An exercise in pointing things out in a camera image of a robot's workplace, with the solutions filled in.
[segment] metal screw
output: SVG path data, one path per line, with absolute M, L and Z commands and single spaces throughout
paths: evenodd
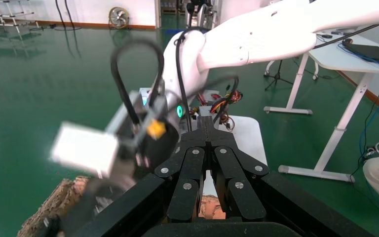
M 184 183 L 183 185 L 185 190 L 191 189 L 192 185 L 190 183 Z
M 235 185 L 238 189 L 243 189 L 243 184 L 240 183 L 240 182 L 236 182 L 234 185 Z

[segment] black cable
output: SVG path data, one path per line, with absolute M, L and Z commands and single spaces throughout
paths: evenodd
M 190 118 L 190 109 L 188 106 L 188 100 L 187 100 L 187 95 L 185 94 L 185 87 L 184 87 L 184 80 L 182 79 L 182 72 L 181 72 L 181 58 L 179 56 L 179 50 L 181 43 L 185 40 L 185 34 L 190 32 L 190 31 L 209 31 L 209 29 L 204 28 L 204 27 L 189 27 L 185 29 L 179 38 L 175 41 L 176 43 L 176 51 L 175 51 L 175 57 L 176 57 L 176 67 L 177 67 L 177 74 L 178 74 L 178 82 L 179 82 L 179 89 L 181 91 L 181 97 L 182 97 L 182 102 L 184 104 L 185 108 L 185 115 L 187 117 L 187 126 L 188 126 L 188 131 L 192 131 L 192 125 L 191 125 L 191 118 Z
M 73 37 L 74 37 L 74 39 L 75 39 L 75 48 L 76 48 L 76 52 L 77 52 L 77 54 L 79 55 L 79 58 L 82 59 L 82 55 L 80 54 L 80 52 L 79 52 L 79 48 L 77 47 L 76 31 L 73 31 Z
M 316 45 L 313 49 L 321 48 L 321 47 L 327 46 L 327 45 L 329 45 L 329 44 L 332 44 L 332 43 L 338 42 L 338 41 L 340 41 L 340 40 L 347 39 L 347 38 L 349 38 L 349 37 L 351 37 L 351 36 L 354 36 L 354 35 L 357 35 L 357 34 L 359 34 L 359 33 L 364 32 L 364 31 L 370 30 L 370 29 L 372 29 L 372 28 L 374 28 L 374 27 L 377 27 L 377 26 L 379 26 L 379 24 L 371 25 L 371 26 L 368 26 L 368 27 L 362 28 L 362 29 L 360 29 L 360 30 L 358 30 L 358 31 L 356 31 L 356 32 L 354 32 L 354 33 L 348 34 L 347 36 L 342 36 L 342 37 L 340 37 L 340 38 L 337 38 L 337 39 L 334 39 L 334 40 L 328 41 L 328 42 L 326 42 L 326 43 Z
M 56 8 L 57 8 L 57 11 L 59 12 L 59 16 L 60 16 L 60 20 L 62 21 L 63 28 L 66 29 L 66 25 L 65 25 L 65 22 L 63 21 L 62 13 L 60 12 L 59 3 L 57 3 L 57 0 L 56 0 Z
M 66 10 L 68 11 L 69 20 L 71 21 L 71 25 L 73 27 L 73 30 L 75 31 L 75 30 L 82 29 L 82 27 L 75 28 L 75 25 L 73 24 L 72 17 L 71 17 L 71 12 L 69 11 L 67 0 L 65 0 L 65 6 L 66 6 Z
M 69 51 L 69 53 L 71 54 L 71 56 L 73 58 L 75 58 L 75 56 L 73 55 L 72 50 L 71 50 L 71 45 L 69 44 L 68 33 L 66 31 L 65 31 L 65 39 L 66 39 L 66 44 L 68 45 L 68 51 Z
M 120 92 L 121 99 L 124 103 L 124 106 L 126 107 L 128 114 L 130 115 L 131 121 L 133 124 L 139 124 L 139 117 L 137 116 L 136 111 L 134 110 L 133 105 L 131 104 L 130 98 L 128 97 L 127 90 L 125 89 L 124 83 L 121 79 L 120 73 L 118 72 L 118 58 L 120 55 L 131 48 L 131 46 L 135 45 L 147 45 L 150 48 L 154 49 L 157 55 L 158 59 L 158 72 L 157 72 L 157 78 L 154 83 L 153 90 L 151 92 L 151 98 L 150 100 L 154 100 L 154 98 L 157 96 L 157 87 L 159 85 L 159 82 L 162 77 L 163 73 L 163 65 L 164 65 L 164 59 L 162 51 L 159 49 L 159 47 L 156 46 L 153 42 L 146 40 L 146 39 L 134 39 L 133 41 L 125 43 L 122 47 L 114 49 L 114 51 L 111 54 L 111 74 L 114 78 L 115 83 L 117 84 L 118 91 Z

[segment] white desk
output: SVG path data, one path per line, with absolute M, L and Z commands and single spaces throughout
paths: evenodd
M 259 160 L 263 164 L 268 165 L 266 162 L 264 143 L 262 142 L 261 129 L 259 128 L 258 121 L 249 117 L 230 117 L 236 123 L 236 127 L 234 127 L 232 133 L 239 150 Z M 228 131 L 224 125 L 219 125 L 219 130 L 226 132 Z M 211 177 L 209 170 L 206 172 L 203 195 L 214 195 L 217 197 L 213 178 Z
M 361 36 L 352 36 L 353 43 L 355 44 L 365 44 L 365 45 L 376 45 L 379 44 L 365 39 Z M 346 131 L 346 126 L 348 125 L 352 115 L 354 114 L 359 102 L 361 101 L 365 91 L 367 90 L 371 79 L 374 74 L 379 73 L 379 65 L 375 63 L 370 63 L 364 61 L 354 55 L 344 52 L 342 49 L 338 48 L 338 43 L 333 43 L 328 46 L 311 50 L 303 55 L 302 61 L 300 63 L 299 70 L 297 72 L 296 79 L 294 81 L 293 88 L 291 90 L 290 99 L 288 101 L 286 108 L 276 108 L 276 107 L 265 107 L 264 110 L 269 113 L 272 112 L 283 112 L 283 113 L 295 113 L 295 114 L 312 114 L 311 110 L 300 110 L 293 109 L 293 103 L 296 98 L 297 91 L 300 86 L 300 82 L 303 77 L 304 68 L 308 57 L 311 57 L 318 65 L 323 68 L 331 70 L 340 71 L 350 71 L 350 72 L 363 72 L 364 76 L 358 84 L 355 92 L 349 101 L 349 104 L 342 115 L 341 120 L 335 127 L 331 138 L 329 139 L 322 155 L 320 156 L 314 169 L 306 169 L 292 166 L 281 165 L 278 168 L 279 172 L 298 174 L 305 176 L 312 176 L 325 179 L 341 180 L 346 182 L 354 182 L 353 177 L 350 179 L 349 174 L 335 173 L 324 171 L 326 164 L 328 163 L 330 157 L 332 156 L 336 146 L 338 145 L 343 133 Z

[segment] black mount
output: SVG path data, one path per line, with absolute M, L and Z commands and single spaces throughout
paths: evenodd
M 65 236 L 373 236 L 240 151 L 233 134 L 216 130 L 210 116 L 198 117 L 197 128 L 182 135 L 170 158 L 164 154 L 166 161 L 154 174 L 145 176 L 96 216 L 94 206 L 82 198 L 61 220 Z M 207 170 L 225 220 L 198 217 Z
M 277 71 L 277 74 L 275 74 L 275 76 L 264 75 L 264 78 L 274 78 L 274 80 L 265 88 L 265 91 L 267 91 L 268 88 L 270 88 L 272 84 L 277 85 L 277 82 L 279 80 L 285 81 L 286 83 L 289 83 L 291 85 L 293 84 L 292 82 L 281 78 L 281 74 L 280 74 L 281 64 L 282 64 L 282 60 L 280 60 L 280 65 L 278 66 L 278 71 Z

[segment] black cord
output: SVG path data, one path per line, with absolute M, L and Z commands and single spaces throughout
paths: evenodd
M 206 30 L 208 31 L 209 29 L 204 28 L 204 27 L 189 27 L 186 30 L 184 30 L 179 38 L 175 41 L 176 42 L 176 51 L 175 51 L 175 57 L 176 57 L 176 66 L 177 66 L 177 74 L 178 74 L 178 82 L 179 82 L 179 88 L 181 91 L 181 97 L 182 97 L 182 102 L 184 104 L 185 108 L 185 115 L 187 117 L 187 126 L 188 126 L 188 131 L 192 131 L 192 124 L 191 124 L 191 118 L 190 118 L 190 109 L 188 106 L 188 100 L 187 100 L 187 95 L 185 94 L 185 87 L 184 87 L 184 80 L 182 79 L 182 72 L 181 72 L 181 58 L 179 56 L 179 50 L 181 43 L 185 40 L 185 34 L 190 32 L 190 31 L 202 31 Z
M 370 113 L 368 113 L 368 115 L 367 115 L 367 117 L 365 118 L 365 121 L 364 121 L 364 147 L 363 147 L 363 154 L 365 153 L 365 151 L 366 151 L 365 147 L 367 146 L 367 120 L 370 117 L 370 115 L 373 113 L 373 109 L 374 109 L 374 106 L 376 106 L 376 101 L 377 100 L 379 100 L 379 95 L 377 96 L 377 99 L 374 100 L 374 103 L 371 106 Z
M 71 56 L 73 58 L 75 58 L 75 56 L 73 55 L 72 50 L 71 50 L 71 45 L 69 44 L 68 33 L 66 31 L 65 31 L 65 39 L 66 39 L 66 44 L 68 45 L 68 51 L 69 51 L 69 53 L 71 54 Z
M 55 31 L 75 31 L 75 30 L 82 29 L 82 27 L 75 27 L 75 25 L 73 24 L 73 22 L 72 22 L 72 18 L 71 18 L 71 12 L 69 11 L 68 4 L 67 4 L 67 2 L 66 2 L 66 0 L 65 0 L 66 10 L 68 11 L 69 19 L 70 19 L 71 24 L 72 24 L 72 29 L 66 29 L 66 24 L 65 24 L 65 22 L 63 21 L 62 13 L 60 12 L 59 3 L 57 2 L 57 0 L 55 0 L 55 2 L 56 2 L 56 8 L 57 8 L 57 11 L 59 12 L 60 20 L 62 21 L 63 29 L 59 29 L 59 30 L 58 30 L 58 29 L 54 28 L 54 30 L 55 30 Z
M 75 30 L 82 29 L 82 27 L 75 28 L 75 25 L 73 24 L 72 17 L 71 17 L 71 11 L 69 11 L 67 0 L 65 0 L 65 6 L 66 6 L 66 10 L 68 11 L 69 20 L 71 21 L 71 25 L 72 25 L 73 30 L 75 31 Z
M 79 55 L 79 58 L 82 59 L 82 55 L 80 54 L 80 52 L 79 52 L 79 48 L 77 47 L 76 31 L 73 31 L 73 37 L 74 37 L 74 39 L 75 39 L 75 48 L 76 48 L 76 52 L 77 52 L 77 54 Z
M 155 84 L 153 87 L 153 90 L 151 92 L 151 98 L 150 100 L 154 100 L 154 98 L 157 96 L 157 87 L 159 85 L 159 82 L 162 77 L 163 73 L 163 65 L 164 65 L 164 59 L 163 59 L 163 54 L 162 51 L 159 49 L 159 47 L 156 46 L 153 42 L 146 40 L 146 39 L 133 39 L 133 41 L 129 41 L 125 43 L 122 47 L 114 49 L 114 51 L 111 54 L 111 74 L 114 78 L 115 83 L 117 84 L 118 91 L 120 92 L 121 99 L 124 103 L 124 106 L 126 107 L 128 114 L 130 115 L 131 121 L 133 124 L 139 124 L 139 117 L 137 116 L 136 111 L 134 110 L 133 105 L 131 104 L 130 98 L 127 94 L 127 90 L 125 89 L 124 83 L 121 79 L 120 73 L 118 72 L 118 58 L 120 55 L 130 49 L 130 46 L 135 46 L 135 45 L 147 45 L 150 48 L 154 49 L 157 55 L 158 59 L 158 72 L 157 72 L 157 78 L 155 80 Z
M 63 21 L 62 13 L 60 12 L 60 8 L 59 8 L 59 4 L 57 3 L 57 0 L 56 0 L 56 8 L 57 8 L 57 11 L 59 12 L 59 16 L 60 16 L 60 20 L 62 21 L 63 28 L 66 29 L 66 25 L 65 25 L 65 22 Z
M 338 41 L 340 41 L 340 40 L 347 39 L 347 38 L 349 38 L 349 37 L 351 37 L 351 36 L 357 35 L 357 34 L 359 34 L 359 33 L 362 33 L 362 32 L 364 32 L 364 31 L 367 31 L 367 30 L 372 29 L 372 28 L 377 27 L 377 26 L 379 26 L 379 24 L 371 25 L 371 26 L 368 26 L 368 27 L 362 28 L 362 29 L 360 29 L 360 30 L 358 30 L 358 31 L 356 31 L 356 32 L 354 32 L 354 33 L 348 34 L 347 36 L 342 36 L 342 37 L 340 37 L 340 38 L 337 38 L 337 39 L 334 39 L 334 40 L 328 41 L 328 42 L 326 42 L 326 43 L 316 45 L 313 49 L 321 48 L 321 47 L 327 46 L 327 45 L 329 45 L 329 44 L 332 44 L 332 43 L 338 42 Z
M 363 154 L 366 153 L 366 146 L 367 146 L 367 120 L 368 118 L 371 116 L 371 114 L 373 113 L 373 109 L 374 109 L 374 106 L 376 105 L 376 101 L 379 99 L 379 95 L 377 96 L 377 99 L 373 102 L 373 105 L 371 106 L 371 109 L 370 109 L 370 112 L 368 113 L 367 117 L 365 118 L 365 122 L 364 122 L 364 148 L 363 148 Z M 358 160 L 357 160 L 357 168 L 354 170 L 353 173 L 350 174 L 349 176 L 349 179 L 351 180 L 351 177 L 359 170 L 360 168 L 360 163 L 361 163 L 361 160 L 364 158 L 363 155 L 361 155 Z M 362 194 L 363 196 L 365 196 L 375 207 L 377 207 L 377 209 L 379 210 L 379 206 L 376 205 L 375 203 L 373 203 L 373 201 L 371 200 L 371 198 L 369 198 L 368 196 L 366 196 L 365 194 L 363 194 L 362 192 L 360 192 L 358 189 L 355 188 L 354 186 L 354 183 L 352 183 L 352 187 L 358 191 L 360 194 Z

